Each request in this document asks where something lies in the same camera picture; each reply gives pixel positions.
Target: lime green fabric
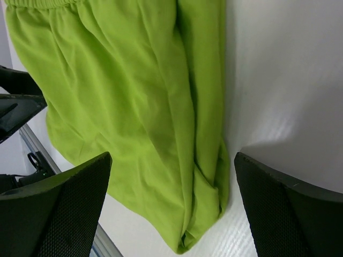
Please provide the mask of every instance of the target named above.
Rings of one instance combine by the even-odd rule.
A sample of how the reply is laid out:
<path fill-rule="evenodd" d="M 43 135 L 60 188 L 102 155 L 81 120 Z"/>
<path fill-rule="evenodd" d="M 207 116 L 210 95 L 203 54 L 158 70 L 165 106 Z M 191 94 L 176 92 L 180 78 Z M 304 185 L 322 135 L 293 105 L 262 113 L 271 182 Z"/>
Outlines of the lime green fabric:
<path fill-rule="evenodd" d="M 108 193 L 177 253 L 228 201 L 224 2 L 7 0 L 53 145 L 75 165 L 109 151 Z"/>

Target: green shorts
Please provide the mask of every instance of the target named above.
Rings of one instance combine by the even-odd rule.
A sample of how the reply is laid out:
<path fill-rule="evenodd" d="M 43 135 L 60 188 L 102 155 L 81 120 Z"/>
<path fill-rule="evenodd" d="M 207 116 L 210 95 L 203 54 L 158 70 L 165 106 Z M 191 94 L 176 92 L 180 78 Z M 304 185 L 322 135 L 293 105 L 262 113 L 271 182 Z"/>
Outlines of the green shorts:
<path fill-rule="evenodd" d="M 183 253 L 223 214 L 224 0 L 7 0 L 18 56 L 74 165 L 109 151 L 108 193 Z"/>

